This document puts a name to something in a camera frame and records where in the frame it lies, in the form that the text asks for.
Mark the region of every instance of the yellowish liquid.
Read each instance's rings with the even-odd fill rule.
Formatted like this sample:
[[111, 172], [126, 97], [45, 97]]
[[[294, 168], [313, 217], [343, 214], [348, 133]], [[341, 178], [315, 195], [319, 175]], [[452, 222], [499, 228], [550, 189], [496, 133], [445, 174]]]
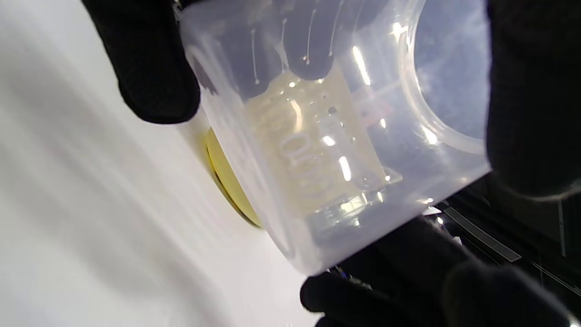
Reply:
[[338, 65], [317, 81], [282, 73], [246, 107], [269, 168], [301, 216], [386, 184]]

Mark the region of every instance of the black glove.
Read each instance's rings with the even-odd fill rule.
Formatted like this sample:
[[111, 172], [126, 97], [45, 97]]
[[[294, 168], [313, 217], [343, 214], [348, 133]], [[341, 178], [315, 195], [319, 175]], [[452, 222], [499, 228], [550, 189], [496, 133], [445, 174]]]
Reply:
[[172, 0], [83, 0], [135, 114], [174, 124], [194, 116], [200, 88], [185, 59]]
[[483, 265], [424, 218], [416, 218], [308, 278], [304, 307], [317, 327], [569, 327], [568, 313], [512, 267]]
[[560, 198], [581, 189], [581, 2], [489, 0], [486, 146], [509, 189]]

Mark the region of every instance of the gloved finger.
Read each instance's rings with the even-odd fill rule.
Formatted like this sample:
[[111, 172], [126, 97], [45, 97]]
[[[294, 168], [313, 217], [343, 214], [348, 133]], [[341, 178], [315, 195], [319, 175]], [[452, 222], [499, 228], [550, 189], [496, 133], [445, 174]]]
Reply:
[[373, 291], [389, 296], [417, 325], [443, 325], [441, 306], [394, 269], [376, 247], [369, 246], [352, 255], [338, 265], [337, 271], [343, 278], [356, 279], [357, 283], [363, 282]]
[[388, 296], [330, 273], [308, 278], [301, 287], [300, 300], [307, 310], [324, 312], [349, 326], [412, 325]]
[[444, 312], [451, 326], [575, 326], [567, 309], [513, 266], [466, 263], [446, 283]]
[[463, 262], [476, 260], [424, 217], [409, 221], [373, 246], [394, 269], [436, 303], [440, 302], [447, 274]]
[[160, 124], [189, 120], [200, 89], [185, 59], [168, 0], [83, 0], [111, 60], [126, 104]]
[[319, 321], [317, 321], [315, 327], [348, 327], [348, 326], [332, 318], [323, 317], [319, 319]]
[[[578, 1], [490, 0], [490, 105], [486, 148], [513, 192], [538, 200], [581, 190]], [[544, 109], [551, 108], [550, 114]]]

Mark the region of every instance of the yellow lid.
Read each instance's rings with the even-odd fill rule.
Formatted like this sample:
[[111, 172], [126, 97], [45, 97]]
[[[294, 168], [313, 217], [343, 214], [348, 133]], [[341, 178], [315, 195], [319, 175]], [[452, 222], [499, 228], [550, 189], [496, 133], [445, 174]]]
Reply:
[[248, 219], [256, 226], [262, 227], [260, 220], [246, 197], [246, 194], [244, 194], [240, 183], [238, 183], [238, 179], [236, 179], [236, 176], [222, 151], [222, 147], [220, 147], [220, 143], [218, 143], [218, 139], [216, 138], [213, 129], [208, 131], [206, 144], [208, 147], [210, 163], [218, 179], [218, 185], [221, 186], [228, 201], [244, 218]]

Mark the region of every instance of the liquid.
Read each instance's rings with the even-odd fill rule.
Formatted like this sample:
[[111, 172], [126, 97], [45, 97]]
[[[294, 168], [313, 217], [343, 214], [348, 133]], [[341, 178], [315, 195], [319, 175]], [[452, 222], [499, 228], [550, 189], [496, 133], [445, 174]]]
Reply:
[[316, 81], [283, 72], [246, 107], [269, 168], [300, 216], [333, 206], [348, 211], [361, 193], [386, 184], [338, 65]]

